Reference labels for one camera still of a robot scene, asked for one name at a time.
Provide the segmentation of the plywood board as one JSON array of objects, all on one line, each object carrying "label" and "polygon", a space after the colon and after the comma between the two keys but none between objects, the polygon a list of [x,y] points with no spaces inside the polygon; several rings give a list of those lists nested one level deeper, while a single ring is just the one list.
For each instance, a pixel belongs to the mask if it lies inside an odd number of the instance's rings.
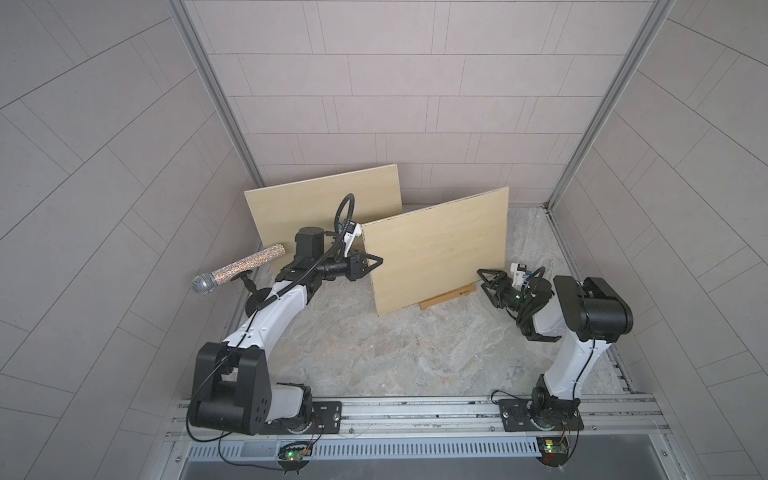
[{"label": "plywood board", "polygon": [[362,227],[382,316],[476,282],[506,263],[507,187],[377,220]]},{"label": "plywood board", "polygon": [[281,244],[286,254],[270,263],[274,273],[293,260],[295,235],[302,227],[333,229],[343,198],[355,196],[353,220],[365,224],[400,214],[402,200],[395,165],[254,189],[245,193],[264,246]]}]

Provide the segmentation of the wooden easel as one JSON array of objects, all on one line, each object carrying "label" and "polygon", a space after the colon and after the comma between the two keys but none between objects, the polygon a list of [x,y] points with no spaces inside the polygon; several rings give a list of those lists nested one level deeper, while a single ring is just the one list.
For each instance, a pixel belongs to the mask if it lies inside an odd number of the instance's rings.
[{"label": "wooden easel", "polygon": [[464,285],[462,287],[456,288],[454,290],[451,290],[449,292],[443,293],[441,295],[432,297],[430,299],[424,300],[419,303],[419,308],[421,310],[426,310],[428,308],[431,308],[433,306],[439,305],[441,303],[445,303],[447,301],[457,299],[466,295],[469,295],[477,290],[477,286],[475,284],[468,284]]}]

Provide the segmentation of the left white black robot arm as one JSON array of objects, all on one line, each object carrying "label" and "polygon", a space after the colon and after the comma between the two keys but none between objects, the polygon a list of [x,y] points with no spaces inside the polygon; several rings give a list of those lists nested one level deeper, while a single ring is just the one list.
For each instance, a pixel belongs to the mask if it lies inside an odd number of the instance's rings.
[{"label": "left white black robot arm", "polygon": [[[189,425],[224,433],[256,435],[264,431],[304,432],[313,423],[310,387],[274,383],[268,357],[294,317],[325,281],[367,276],[382,258],[353,247],[362,228],[338,222],[328,233],[304,227],[297,233],[296,253],[269,289],[255,293],[248,320],[220,343],[208,342],[198,352]],[[333,240],[324,246],[326,237]]]}]

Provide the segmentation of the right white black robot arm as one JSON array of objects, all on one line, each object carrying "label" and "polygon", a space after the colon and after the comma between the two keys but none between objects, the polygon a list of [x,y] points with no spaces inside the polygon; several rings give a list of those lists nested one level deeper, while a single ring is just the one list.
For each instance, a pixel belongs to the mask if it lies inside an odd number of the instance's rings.
[{"label": "right white black robot arm", "polygon": [[493,307],[507,312],[529,341],[562,345],[554,363],[537,380],[531,398],[520,400],[533,427],[580,430],[583,382],[601,355],[631,332],[628,303],[601,277],[582,281],[567,275],[548,280],[515,264],[513,273],[479,269],[481,288]]}]

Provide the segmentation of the glitter microphone on stand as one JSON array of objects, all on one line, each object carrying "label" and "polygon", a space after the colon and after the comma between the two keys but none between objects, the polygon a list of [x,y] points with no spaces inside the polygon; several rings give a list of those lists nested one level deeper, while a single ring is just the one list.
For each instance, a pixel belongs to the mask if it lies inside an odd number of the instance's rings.
[{"label": "glitter microphone on stand", "polygon": [[240,279],[246,290],[251,293],[245,307],[246,315],[250,316],[256,311],[256,307],[266,299],[269,290],[259,290],[249,275],[262,265],[283,256],[285,253],[284,246],[276,244],[213,272],[200,274],[193,279],[192,290],[198,294],[207,294],[220,285]]}]

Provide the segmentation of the right green circuit board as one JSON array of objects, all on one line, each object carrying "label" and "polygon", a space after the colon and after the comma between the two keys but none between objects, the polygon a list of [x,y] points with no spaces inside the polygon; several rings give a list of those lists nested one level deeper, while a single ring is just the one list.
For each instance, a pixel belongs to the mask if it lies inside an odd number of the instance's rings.
[{"label": "right green circuit board", "polygon": [[546,467],[558,468],[565,465],[570,457],[570,445],[566,438],[537,437],[541,453],[539,462]]}]

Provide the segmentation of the green circuit board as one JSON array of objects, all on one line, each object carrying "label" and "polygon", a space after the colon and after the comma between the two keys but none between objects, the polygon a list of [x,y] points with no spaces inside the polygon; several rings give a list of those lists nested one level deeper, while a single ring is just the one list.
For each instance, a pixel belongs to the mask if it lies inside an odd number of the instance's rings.
[{"label": "green circuit board", "polygon": [[280,448],[277,453],[278,465],[284,474],[294,472],[296,475],[309,464],[310,444],[308,442],[293,442]]},{"label": "green circuit board", "polygon": [[546,467],[558,468],[565,465],[570,457],[570,445],[566,438],[537,437],[541,453],[539,462]]}]

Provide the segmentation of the left green circuit board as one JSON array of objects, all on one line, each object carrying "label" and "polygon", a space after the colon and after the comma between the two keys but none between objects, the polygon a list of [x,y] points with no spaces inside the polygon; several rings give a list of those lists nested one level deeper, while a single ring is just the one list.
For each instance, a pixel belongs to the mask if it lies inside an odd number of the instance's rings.
[{"label": "left green circuit board", "polygon": [[280,448],[277,453],[278,465],[284,474],[294,472],[296,475],[309,464],[310,444],[308,442],[293,442]]}]

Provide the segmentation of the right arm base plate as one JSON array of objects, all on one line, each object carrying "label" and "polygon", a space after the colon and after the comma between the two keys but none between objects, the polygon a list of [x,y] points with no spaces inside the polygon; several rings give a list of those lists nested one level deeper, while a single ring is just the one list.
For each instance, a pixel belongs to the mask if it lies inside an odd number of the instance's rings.
[{"label": "right arm base plate", "polygon": [[496,402],[506,432],[577,432],[584,429],[578,403],[548,400],[537,407],[532,400],[503,398]]}]

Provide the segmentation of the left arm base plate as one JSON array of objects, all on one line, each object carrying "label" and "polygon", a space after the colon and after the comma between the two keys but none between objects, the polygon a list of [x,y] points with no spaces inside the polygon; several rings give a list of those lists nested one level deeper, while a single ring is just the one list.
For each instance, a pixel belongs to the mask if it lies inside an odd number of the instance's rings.
[{"label": "left arm base plate", "polygon": [[303,405],[293,418],[283,418],[266,423],[260,435],[309,435],[338,434],[343,404],[340,401],[313,401]]}]

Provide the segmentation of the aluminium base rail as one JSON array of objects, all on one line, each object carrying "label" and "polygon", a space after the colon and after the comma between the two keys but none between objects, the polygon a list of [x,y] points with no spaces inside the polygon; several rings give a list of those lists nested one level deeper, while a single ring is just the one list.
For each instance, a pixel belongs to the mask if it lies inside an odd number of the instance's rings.
[{"label": "aluminium base rail", "polygon": [[280,448],[293,442],[310,444],[310,461],[360,459],[539,458],[537,437],[566,438],[570,457],[592,437],[645,436],[669,479],[689,479],[668,422],[651,394],[587,395],[578,413],[584,429],[577,432],[506,432],[498,400],[513,397],[494,391],[486,397],[339,397],[314,401],[343,404],[338,434],[216,434],[186,427],[188,404],[181,402],[151,479],[178,479],[193,460],[233,463],[275,462]]}]

